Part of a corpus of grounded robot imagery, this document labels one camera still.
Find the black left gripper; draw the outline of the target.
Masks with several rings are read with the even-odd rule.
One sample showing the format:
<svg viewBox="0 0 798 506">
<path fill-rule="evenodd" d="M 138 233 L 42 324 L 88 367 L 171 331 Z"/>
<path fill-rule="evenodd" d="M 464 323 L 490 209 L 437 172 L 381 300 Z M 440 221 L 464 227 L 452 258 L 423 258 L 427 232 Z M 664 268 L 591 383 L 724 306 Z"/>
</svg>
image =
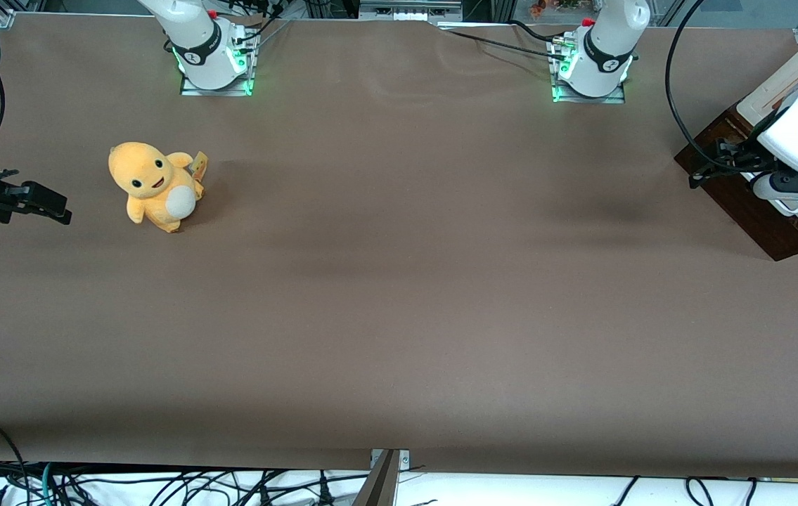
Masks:
<svg viewBox="0 0 798 506">
<path fill-rule="evenodd" d="M 704 183 L 716 177 L 736 175 L 749 175 L 750 180 L 761 175 L 771 175 L 779 170 L 779 161 L 763 147 L 761 138 L 762 129 L 753 129 L 746 140 L 732 143 L 726 138 L 716 140 L 716 163 L 721 166 L 703 166 L 691 170 L 689 173 L 689 188 L 697 189 Z"/>
</svg>

